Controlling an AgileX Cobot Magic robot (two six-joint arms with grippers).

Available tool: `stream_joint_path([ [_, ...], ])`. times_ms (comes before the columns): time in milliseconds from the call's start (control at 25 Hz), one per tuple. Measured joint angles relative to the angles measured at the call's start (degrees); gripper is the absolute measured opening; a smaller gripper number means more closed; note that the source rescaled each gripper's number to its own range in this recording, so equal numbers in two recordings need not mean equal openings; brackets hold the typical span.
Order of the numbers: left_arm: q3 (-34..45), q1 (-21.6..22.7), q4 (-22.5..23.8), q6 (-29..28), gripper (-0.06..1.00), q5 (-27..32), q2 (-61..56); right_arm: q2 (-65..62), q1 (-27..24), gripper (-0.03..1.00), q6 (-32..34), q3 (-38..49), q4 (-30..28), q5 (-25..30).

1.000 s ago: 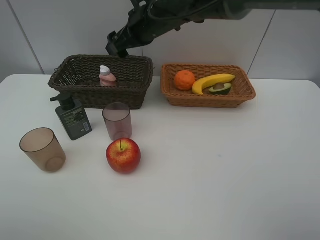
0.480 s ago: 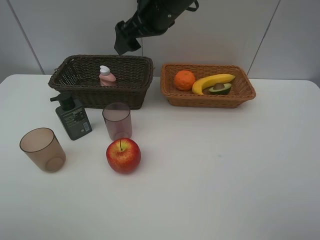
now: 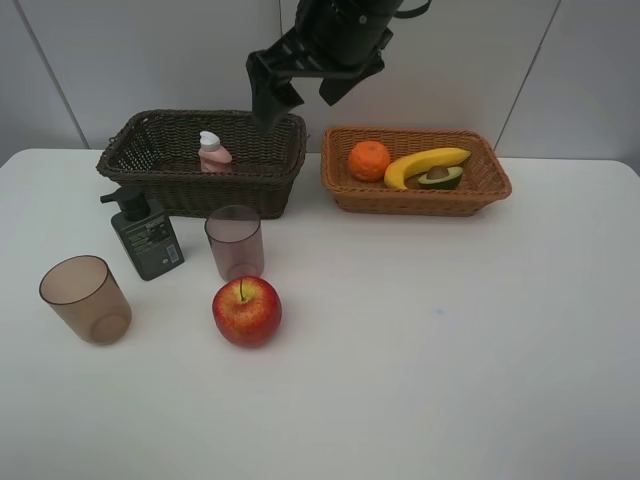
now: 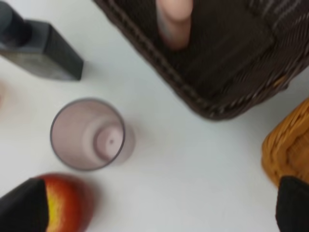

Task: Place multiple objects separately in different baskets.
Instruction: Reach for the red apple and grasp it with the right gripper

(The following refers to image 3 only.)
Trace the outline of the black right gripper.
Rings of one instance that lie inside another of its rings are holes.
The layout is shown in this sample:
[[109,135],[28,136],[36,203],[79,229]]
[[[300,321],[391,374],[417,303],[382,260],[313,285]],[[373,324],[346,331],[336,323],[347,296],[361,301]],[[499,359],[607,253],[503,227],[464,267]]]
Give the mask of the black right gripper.
[[382,51],[398,1],[314,0],[298,3],[294,26],[246,62],[256,128],[272,131],[304,104],[291,78],[323,78],[319,93],[333,106],[384,70]]

